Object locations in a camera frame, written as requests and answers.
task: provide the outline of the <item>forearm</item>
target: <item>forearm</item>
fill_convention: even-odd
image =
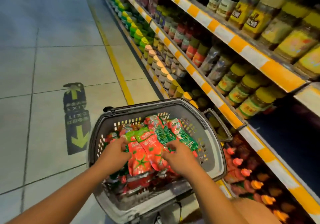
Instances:
[[[187,179],[209,223],[248,224],[222,193],[218,185],[200,166],[196,167]]]
[[[93,166],[8,224],[70,223],[101,182],[101,174]]]

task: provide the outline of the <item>ketchup packet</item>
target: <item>ketchup packet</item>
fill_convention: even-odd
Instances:
[[[135,136],[137,141],[146,151],[148,159],[156,171],[161,171],[169,167],[168,162],[161,156],[164,151],[169,151],[158,141],[153,130],[144,127],[135,131]]]
[[[135,138],[135,131],[129,131],[125,134],[129,141],[129,152],[132,154],[128,161],[129,173],[131,176],[136,176],[152,170],[148,156],[143,147]]]
[[[175,118],[173,120],[168,121],[169,128],[171,129],[172,133],[177,137],[177,139],[184,143],[189,149],[192,151],[195,157],[197,157],[197,153],[195,152],[199,145],[198,143],[192,139],[183,129],[182,124],[179,119]]]
[[[148,125],[149,129],[156,133],[158,141],[162,145],[166,145],[169,141],[171,141],[170,135],[167,135],[165,132],[165,126],[163,125],[162,120],[157,115],[146,117],[144,123]]]

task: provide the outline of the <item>green arrow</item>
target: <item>green arrow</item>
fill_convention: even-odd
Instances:
[[[89,132],[83,136],[82,132],[82,125],[78,125],[77,127],[77,137],[78,139],[71,137],[71,142],[74,145],[77,145],[78,147],[82,148],[88,141],[89,139]]]
[[[71,92],[72,100],[78,99],[77,91],[81,92],[80,87],[78,87],[77,85],[71,85],[70,88],[67,89],[67,93]]]

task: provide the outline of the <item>exit floor sticker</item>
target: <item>exit floor sticker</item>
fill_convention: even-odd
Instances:
[[[85,88],[82,83],[74,82],[63,85],[68,88],[63,95],[64,120],[66,126],[66,145],[68,155],[86,149],[90,137],[91,123]]]

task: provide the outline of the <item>shopping basket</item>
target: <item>shopping basket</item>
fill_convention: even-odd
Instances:
[[[123,123],[138,124],[153,114],[166,119],[180,119],[186,132],[199,144],[198,161],[214,180],[226,174],[226,161],[221,145],[206,117],[194,106],[181,98],[136,104],[125,107],[106,107],[96,122],[90,137],[87,151],[87,166],[92,166],[99,157],[100,139]],[[140,219],[155,213],[192,194],[190,184],[185,180],[167,184],[161,189],[145,189],[127,197],[117,198],[102,183],[94,192],[99,205],[116,223],[138,223]]]

